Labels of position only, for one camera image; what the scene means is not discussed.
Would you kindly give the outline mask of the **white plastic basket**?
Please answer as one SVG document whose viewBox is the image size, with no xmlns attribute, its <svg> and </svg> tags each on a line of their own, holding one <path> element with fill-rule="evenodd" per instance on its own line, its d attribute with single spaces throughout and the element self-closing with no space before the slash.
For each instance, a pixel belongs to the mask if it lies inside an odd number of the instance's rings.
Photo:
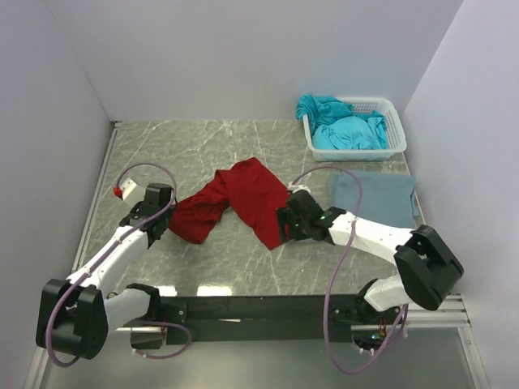
<svg viewBox="0 0 519 389">
<path fill-rule="evenodd" d="M 370 113 L 373 110 L 384 115 L 387 130 L 388 147 L 379 150 L 322 150 L 312 145 L 310 127 L 307 117 L 298 119 L 302 122 L 304 135 L 315 160 L 324 161 L 378 161 L 387 160 L 396 153 L 403 152 L 406 147 L 405 132 L 397 111 L 389 100 L 379 97 L 335 97 L 338 100 L 351 104 L 355 113 Z"/>
</svg>

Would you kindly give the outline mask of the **folded grey-blue t shirt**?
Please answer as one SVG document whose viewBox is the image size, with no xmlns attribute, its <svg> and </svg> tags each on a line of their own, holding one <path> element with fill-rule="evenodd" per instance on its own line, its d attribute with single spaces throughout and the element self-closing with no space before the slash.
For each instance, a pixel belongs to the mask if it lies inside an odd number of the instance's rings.
<svg viewBox="0 0 519 389">
<path fill-rule="evenodd" d="M 396 173 L 354 170 L 355 177 L 334 173 L 330 181 L 331 205 L 348 212 L 356 209 L 358 184 L 362 201 L 358 216 L 396 228 L 411 229 L 420 216 L 415 200 L 416 179 Z"/>
</svg>

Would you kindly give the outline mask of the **turquoise t shirt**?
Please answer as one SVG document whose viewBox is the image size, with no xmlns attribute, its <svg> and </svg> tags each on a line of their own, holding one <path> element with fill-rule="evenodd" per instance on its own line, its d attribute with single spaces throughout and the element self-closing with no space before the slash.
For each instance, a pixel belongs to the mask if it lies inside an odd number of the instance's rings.
<svg viewBox="0 0 519 389">
<path fill-rule="evenodd" d="M 376 110 L 355 113 L 351 104 L 332 96 L 305 94 L 296 118 L 307 117 L 312 145 L 322 150 L 379 150 L 388 147 L 384 115 Z"/>
</svg>

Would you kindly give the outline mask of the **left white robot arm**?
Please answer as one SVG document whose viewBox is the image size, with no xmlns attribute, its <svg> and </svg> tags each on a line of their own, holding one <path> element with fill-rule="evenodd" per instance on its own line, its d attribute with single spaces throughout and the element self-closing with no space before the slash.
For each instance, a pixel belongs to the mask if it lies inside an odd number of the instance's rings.
<svg viewBox="0 0 519 389">
<path fill-rule="evenodd" d="M 119 223 L 108 243 L 65 280 L 50 280 L 42 289 L 36 343 L 50 360 L 66 368 L 94 358 L 108 334 L 137 319 L 145 326 L 162 315 L 158 288 L 131 284 L 113 301 L 108 294 L 129 265 L 167 230 L 174 187 L 152 183 Z"/>
</svg>

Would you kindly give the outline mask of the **red t shirt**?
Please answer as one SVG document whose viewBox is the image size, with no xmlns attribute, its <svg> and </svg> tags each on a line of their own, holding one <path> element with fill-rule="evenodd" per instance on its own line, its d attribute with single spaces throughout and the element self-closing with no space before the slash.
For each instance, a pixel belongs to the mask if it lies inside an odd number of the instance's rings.
<svg viewBox="0 0 519 389">
<path fill-rule="evenodd" d="M 230 169 L 218 169 L 203 189 L 180 201 L 169 229 L 181 239 L 201 244 L 231 208 L 269 249 L 281 245 L 277 209 L 289 197 L 286 186 L 252 157 Z"/>
</svg>

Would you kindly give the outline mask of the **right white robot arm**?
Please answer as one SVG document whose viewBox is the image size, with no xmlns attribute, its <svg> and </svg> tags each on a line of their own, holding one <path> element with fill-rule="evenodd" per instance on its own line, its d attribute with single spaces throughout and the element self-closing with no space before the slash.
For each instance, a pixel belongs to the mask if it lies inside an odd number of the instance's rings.
<svg viewBox="0 0 519 389">
<path fill-rule="evenodd" d="M 395 306 L 414 303 L 438 310 L 464 274 L 464 268 L 441 236 L 430 226 L 406 229 L 376 223 L 342 208 L 323 210 L 309 192 L 290 194 L 277 209 L 282 242 L 313 239 L 349 246 L 385 260 L 395 276 L 370 282 L 359 293 L 356 314 L 374 323 Z"/>
</svg>

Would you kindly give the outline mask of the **black base beam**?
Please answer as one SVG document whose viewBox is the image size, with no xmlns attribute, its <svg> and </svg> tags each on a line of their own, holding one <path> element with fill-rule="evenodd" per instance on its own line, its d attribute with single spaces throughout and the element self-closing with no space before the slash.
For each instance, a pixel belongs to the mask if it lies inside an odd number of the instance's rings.
<svg viewBox="0 0 519 389">
<path fill-rule="evenodd" d="M 132 325 L 181 325 L 194 342 L 322 340 L 324 318 L 331 342 L 350 342 L 353 326 L 377 326 L 396 317 L 393 308 L 379 312 L 359 295 L 336 294 L 324 307 L 323 295 L 163 297 L 151 318 Z"/>
</svg>

